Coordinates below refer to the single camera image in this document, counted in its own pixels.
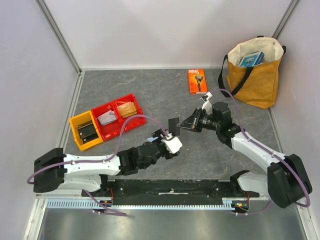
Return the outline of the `black credit card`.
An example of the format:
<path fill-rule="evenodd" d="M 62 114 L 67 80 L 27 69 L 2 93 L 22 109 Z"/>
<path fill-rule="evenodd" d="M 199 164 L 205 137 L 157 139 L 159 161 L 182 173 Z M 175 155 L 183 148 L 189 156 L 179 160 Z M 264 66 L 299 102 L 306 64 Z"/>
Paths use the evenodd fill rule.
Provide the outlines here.
<path fill-rule="evenodd" d="M 80 139 L 82 139 L 84 142 L 89 142 L 98 138 L 98 134 L 93 125 L 79 128 L 78 133 Z"/>
<path fill-rule="evenodd" d="M 179 123 L 180 123 L 179 117 L 170 118 L 168 120 L 168 132 L 175 137 L 180 135 L 180 128 L 178 127 Z"/>

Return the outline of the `grey card holder wallet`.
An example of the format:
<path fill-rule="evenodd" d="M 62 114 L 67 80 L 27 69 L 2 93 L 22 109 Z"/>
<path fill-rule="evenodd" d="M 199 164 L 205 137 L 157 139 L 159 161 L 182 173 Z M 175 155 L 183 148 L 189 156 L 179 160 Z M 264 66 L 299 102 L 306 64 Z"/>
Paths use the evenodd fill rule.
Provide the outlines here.
<path fill-rule="evenodd" d="M 147 141 L 148 141 L 148 142 L 151 142 L 151 143 L 152 143 L 152 142 L 158 142 L 159 140 L 160 140 L 160 139 L 159 139 L 159 137 L 157 137 L 157 136 L 156 136 L 156 137 L 153 137 L 153 136 L 152 136 L 152 137 L 147 138 Z"/>

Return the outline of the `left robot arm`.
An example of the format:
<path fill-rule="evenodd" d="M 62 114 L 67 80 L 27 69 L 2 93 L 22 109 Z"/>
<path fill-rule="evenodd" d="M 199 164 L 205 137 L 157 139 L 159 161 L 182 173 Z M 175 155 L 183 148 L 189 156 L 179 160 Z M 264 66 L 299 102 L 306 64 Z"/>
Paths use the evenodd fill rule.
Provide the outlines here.
<path fill-rule="evenodd" d="M 116 154 L 80 156 L 65 154 L 62 148 L 54 148 L 34 161 L 34 173 L 27 183 L 34 193 L 56 190 L 86 190 L 98 196 L 106 196 L 110 184 L 106 176 L 129 176 L 155 165 L 160 158 L 167 160 L 179 155 L 182 143 L 177 136 L 153 133 L 150 141 Z"/>

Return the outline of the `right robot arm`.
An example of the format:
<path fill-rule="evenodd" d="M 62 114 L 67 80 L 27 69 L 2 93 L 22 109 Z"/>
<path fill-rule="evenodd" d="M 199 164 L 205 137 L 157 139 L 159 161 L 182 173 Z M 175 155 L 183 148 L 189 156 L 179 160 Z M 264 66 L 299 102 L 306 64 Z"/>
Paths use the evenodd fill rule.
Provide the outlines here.
<path fill-rule="evenodd" d="M 200 133 L 203 129 L 215 131 L 221 143 L 247 156 L 265 171 L 265 175 L 255 175 L 249 171 L 240 173 L 229 184 L 229 191 L 233 196 L 240 197 L 246 191 L 260 193 L 269 196 L 283 209 L 305 198 L 303 206 L 310 206 L 309 195 L 313 188 L 301 158 L 296 154 L 277 152 L 254 139 L 233 122 L 227 103 L 214 103 L 212 113 L 196 108 L 177 127 L 195 133 Z"/>

